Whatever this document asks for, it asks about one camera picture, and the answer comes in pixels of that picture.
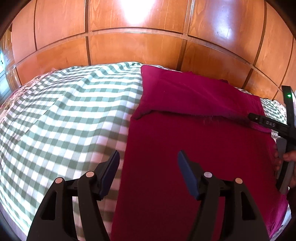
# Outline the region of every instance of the bed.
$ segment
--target bed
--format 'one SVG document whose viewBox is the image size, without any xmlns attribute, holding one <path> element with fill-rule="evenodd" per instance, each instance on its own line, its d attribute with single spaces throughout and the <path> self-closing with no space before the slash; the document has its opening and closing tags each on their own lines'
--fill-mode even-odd
<svg viewBox="0 0 296 241">
<path fill-rule="evenodd" d="M 141 66 L 123 62 L 54 70 L 23 85 L 1 106 L 0 208 L 21 240 L 56 177 L 79 178 L 116 149 L 121 164 L 109 194 L 98 203 L 111 233 L 130 117 L 143 92 Z M 280 103 L 261 103 L 267 117 L 286 122 Z M 83 240 L 77 199 L 73 208 Z"/>
</svg>

